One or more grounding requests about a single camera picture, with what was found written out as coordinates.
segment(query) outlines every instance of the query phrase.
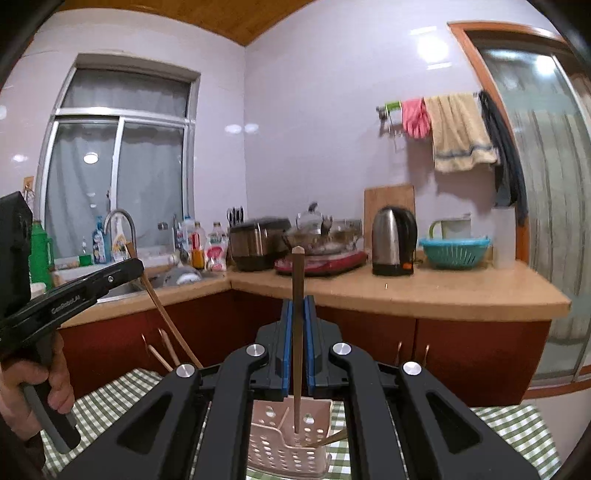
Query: kitchen counter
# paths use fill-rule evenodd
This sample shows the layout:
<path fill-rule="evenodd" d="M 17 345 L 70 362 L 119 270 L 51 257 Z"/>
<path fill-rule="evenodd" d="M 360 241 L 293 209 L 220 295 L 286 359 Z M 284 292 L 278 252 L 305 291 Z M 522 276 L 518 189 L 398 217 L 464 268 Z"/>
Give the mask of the kitchen counter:
<path fill-rule="evenodd" d="M 203 280 L 178 287 L 163 287 L 156 289 L 156 294 L 163 305 L 174 305 L 184 301 L 199 299 L 230 290 L 230 280 L 227 276 Z M 146 291 L 102 299 L 96 305 L 79 313 L 65 322 L 61 328 L 83 325 L 117 317 L 124 317 L 133 313 L 155 309 L 156 305 Z"/>
<path fill-rule="evenodd" d="M 291 297 L 291 278 L 273 270 L 229 271 L 224 277 L 157 290 L 172 305 L 227 290 L 274 298 Z M 506 270 L 416 268 L 410 277 L 376 277 L 371 265 L 330 278 L 308 278 L 306 294 L 319 306 L 441 320 L 529 322 L 564 317 L 570 300 L 521 262 Z M 103 301 L 66 322 L 71 327 L 154 309 L 146 292 Z"/>

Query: kettle handle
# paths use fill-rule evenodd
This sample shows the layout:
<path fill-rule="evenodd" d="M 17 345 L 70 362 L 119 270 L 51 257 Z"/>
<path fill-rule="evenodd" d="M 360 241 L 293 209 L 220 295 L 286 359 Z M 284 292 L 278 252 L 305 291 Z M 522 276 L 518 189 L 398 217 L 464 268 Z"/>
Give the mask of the kettle handle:
<path fill-rule="evenodd" d="M 408 233 L 408 257 L 413 260 L 413 252 L 417 249 L 417 240 L 418 240 L 418 229 L 417 229 L 417 221 L 413 213 L 408 209 L 402 209 L 404 212 L 404 217 L 406 220 L 406 227 Z"/>

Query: wooden chopstick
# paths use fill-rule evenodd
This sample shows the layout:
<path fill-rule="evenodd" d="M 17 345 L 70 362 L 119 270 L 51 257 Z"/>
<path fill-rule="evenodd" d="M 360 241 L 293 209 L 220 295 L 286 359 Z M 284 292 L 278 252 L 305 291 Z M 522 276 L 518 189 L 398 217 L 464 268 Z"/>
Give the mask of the wooden chopstick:
<path fill-rule="evenodd" d="M 316 443 L 312 443 L 310 445 L 306 445 L 306 448 L 317 448 L 317 447 L 322 447 L 323 445 L 329 445 L 333 442 L 339 442 L 341 440 L 345 440 L 347 438 L 347 429 L 343 429 L 338 431 L 337 433 L 333 433 L 332 435 L 329 435 L 328 437 L 326 437 L 325 439 L 316 442 Z"/>
<path fill-rule="evenodd" d="M 131 258 L 138 258 L 138 254 L 135 251 L 135 247 L 132 242 L 128 242 L 126 247 L 127 247 L 127 251 L 129 252 L 129 256 Z M 160 299 L 156 295 L 156 292 L 154 291 L 154 288 L 153 288 L 152 284 L 150 283 L 148 277 L 146 276 L 145 272 L 142 273 L 141 278 L 142 278 L 142 283 L 144 284 L 144 287 L 146 288 L 146 291 L 148 292 L 148 295 L 150 295 L 150 298 L 154 302 L 154 305 L 156 305 L 156 308 L 160 312 L 160 315 L 162 315 L 162 318 L 166 322 L 166 325 L 168 325 L 168 328 L 170 328 L 170 331 L 173 333 L 174 337 L 180 343 L 181 347 L 183 347 L 183 350 L 185 350 L 185 353 L 189 356 L 191 361 L 198 368 L 203 368 L 203 365 L 198 360 L 198 358 L 195 356 L 195 354 L 193 353 L 193 351 L 191 350 L 191 348 L 189 347 L 189 345 L 187 344 L 187 342 L 183 338 L 183 335 L 181 335 L 181 332 L 178 331 L 178 328 L 173 323 L 170 316 L 168 316 L 168 313 L 166 312 L 166 310 L 164 310 L 164 305 L 162 305 L 162 302 L 160 302 Z"/>
<path fill-rule="evenodd" d="M 152 353 L 152 355 L 156 357 L 156 360 L 158 360 L 166 370 L 168 370 L 169 372 L 173 371 L 173 367 L 169 365 L 169 363 L 162 357 L 162 355 L 160 355 L 152 345 L 146 342 L 146 338 L 143 334 L 142 338 L 144 339 L 144 345 L 146 347 L 146 350 L 149 350 Z"/>
<path fill-rule="evenodd" d="M 300 432 L 301 368 L 304 358 L 304 249 L 291 251 L 291 288 L 293 302 L 293 373 L 294 373 L 294 431 Z"/>
<path fill-rule="evenodd" d="M 170 338 L 168 338 L 168 333 L 166 333 L 164 330 L 162 330 L 162 328 L 159 328 L 158 331 L 160 332 L 160 336 L 162 337 L 162 343 L 166 347 L 166 350 L 168 350 L 168 354 L 170 355 L 170 358 L 173 359 L 174 366 L 178 367 L 181 364 L 181 362 L 178 361 L 177 352 L 174 351 L 173 344 L 170 343 Z"/>

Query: green bottle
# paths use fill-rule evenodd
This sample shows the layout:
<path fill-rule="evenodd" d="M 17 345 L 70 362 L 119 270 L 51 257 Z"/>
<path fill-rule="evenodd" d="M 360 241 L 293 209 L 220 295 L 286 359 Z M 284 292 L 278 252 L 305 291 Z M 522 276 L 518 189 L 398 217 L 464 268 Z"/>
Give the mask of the green bottle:
<path fill-rule="evenodd" d="M 43 282 L 47 290 L 53 288 L 50 273 L 53 268 L 53 241 L 47 236 L 41 222 L 35 220 L 31 230 L 31 255 L 29 256 L 31 282 Z"/>

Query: human hand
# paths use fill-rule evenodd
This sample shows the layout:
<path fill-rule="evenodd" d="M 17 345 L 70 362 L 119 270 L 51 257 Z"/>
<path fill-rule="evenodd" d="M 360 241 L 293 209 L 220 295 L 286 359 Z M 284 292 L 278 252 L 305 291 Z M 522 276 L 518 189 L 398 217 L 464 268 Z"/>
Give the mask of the human hand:
<path fill-rule="evenodd" d="M 49 370 L 29 360 L 10 360 L 0 364 L 0 415 L 23 441 L 39 433 L 41 425 L 22 394 L 21 383 L 37 385 L 49 378 L 49 406 L 62 414 L 68 413 L 74 406 L 74 391 L 70 385 L 70 373 L 63 348 L 64 340 L 56 332 L 53 361 Z"/>

